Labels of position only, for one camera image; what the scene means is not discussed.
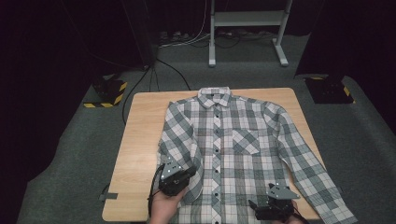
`shirt sleeve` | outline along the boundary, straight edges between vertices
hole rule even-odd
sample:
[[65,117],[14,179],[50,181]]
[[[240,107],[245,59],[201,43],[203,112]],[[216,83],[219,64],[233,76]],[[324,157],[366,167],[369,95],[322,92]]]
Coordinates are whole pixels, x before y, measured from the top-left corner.
[[282,107],[278,112],[276,135],[279,157],[291,169],[297,189],[326,224],[357,222],[289,114]]
[[204,166],[191,121],[180,111],[176,103],[166,110],[163,134],[159,143],[158,164],[171,157],[184,170],[195,165],[196,173],[190,178],[188,190],[180,205],[191,204],[201,193]]

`white metal stand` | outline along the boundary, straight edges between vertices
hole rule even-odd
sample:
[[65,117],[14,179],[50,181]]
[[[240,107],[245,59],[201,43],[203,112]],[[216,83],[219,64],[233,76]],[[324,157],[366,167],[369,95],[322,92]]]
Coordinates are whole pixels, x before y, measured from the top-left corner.
[[280,43],[288,22],[292,0],[288,0],[285,10],[279,11],[248,11],[248,12],[216,12],[215,0],[212,0],[210,18],[209,67],[216,66],[215,27],[217,26],[267,26],[278,25],[277,38],[273,39],[276,54],[282,66],[288,66],[288,60]]

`shirt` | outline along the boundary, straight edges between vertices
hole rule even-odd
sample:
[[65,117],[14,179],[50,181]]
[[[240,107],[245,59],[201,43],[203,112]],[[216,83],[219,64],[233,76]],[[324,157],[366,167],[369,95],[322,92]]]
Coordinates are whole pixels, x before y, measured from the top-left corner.
[[288,186],[287,166],[325,223],[357,221],[286,110],[228,87],[169,104],[158,165],[168,158],[197,169],[171,223],[267,223],[248,200],[261,206],[269,183]]

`shirt collar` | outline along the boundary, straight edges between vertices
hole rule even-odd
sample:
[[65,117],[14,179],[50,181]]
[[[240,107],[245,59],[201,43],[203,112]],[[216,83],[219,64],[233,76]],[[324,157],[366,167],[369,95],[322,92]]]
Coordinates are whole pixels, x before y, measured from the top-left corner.
[[198,101],[205,108],[210,108],[214,104],[229,106],[231,96],[228,87],[201,88],[198,91]]

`hand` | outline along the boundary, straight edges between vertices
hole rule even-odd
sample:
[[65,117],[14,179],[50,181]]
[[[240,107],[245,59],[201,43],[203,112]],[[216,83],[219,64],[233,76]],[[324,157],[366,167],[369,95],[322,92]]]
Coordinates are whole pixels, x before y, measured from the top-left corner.
[[177,196],[167,196],[162,191],[154,195],[151,206],[150,224],[166,224],[177,211],[177,204],[183,198],[186,189]]
[[[291,202],[293,203],[294,208],[297,209],[297,203],[293,200],[291,200]],[[289,217],[288,220],[286,220],[286,222],[281,222],[279,220],[275,220],[275,221],[272,221],[271,224],[304,224],[304,223],[297,217],[291,216],[291,217]]]

